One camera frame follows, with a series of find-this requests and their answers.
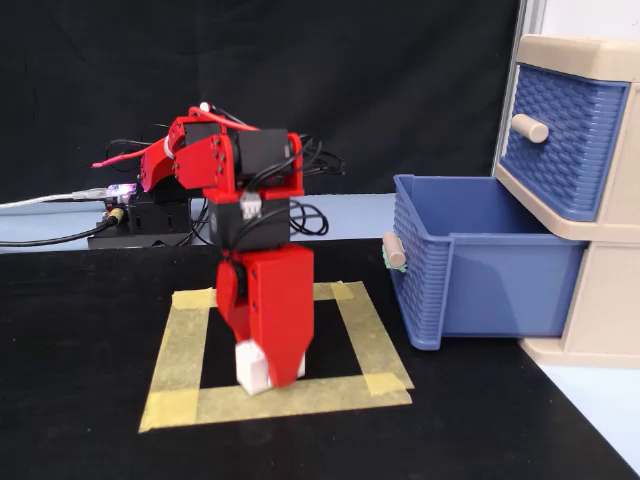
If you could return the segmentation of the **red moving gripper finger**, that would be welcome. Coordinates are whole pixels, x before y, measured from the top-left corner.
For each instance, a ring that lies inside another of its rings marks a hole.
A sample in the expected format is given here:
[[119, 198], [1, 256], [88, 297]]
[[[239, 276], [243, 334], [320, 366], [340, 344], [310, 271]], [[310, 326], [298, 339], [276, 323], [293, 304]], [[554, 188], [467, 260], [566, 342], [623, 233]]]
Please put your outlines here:
[[231, 328], [237, 343], [251, 338], [248, 284], [245, 267], [227, 259], [219, 263], [216, 276], [218, 310]]

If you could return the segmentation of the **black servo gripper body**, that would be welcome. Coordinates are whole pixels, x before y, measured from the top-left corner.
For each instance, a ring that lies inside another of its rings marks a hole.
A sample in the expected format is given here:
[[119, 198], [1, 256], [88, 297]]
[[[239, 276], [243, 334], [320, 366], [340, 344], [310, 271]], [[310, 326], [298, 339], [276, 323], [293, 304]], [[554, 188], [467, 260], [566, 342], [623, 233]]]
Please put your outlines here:
[[290, 201], [263, 200], [260, 214], [244, 219], [239, 202], [209, 207], [209, 237], [220, 251], [271, 250], [290, 242]]

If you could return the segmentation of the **red fixed gripper finger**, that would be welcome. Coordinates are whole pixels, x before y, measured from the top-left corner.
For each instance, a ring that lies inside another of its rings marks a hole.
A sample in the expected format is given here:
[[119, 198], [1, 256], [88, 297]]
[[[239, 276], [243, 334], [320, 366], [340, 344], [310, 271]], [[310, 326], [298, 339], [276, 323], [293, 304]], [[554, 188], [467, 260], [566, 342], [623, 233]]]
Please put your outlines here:
[[276, 388], [296, 381], [314, 335], [314, 254], [297, 244], [245, 252], [247, 321], [243, 340], [252, 340], [266, 357]]

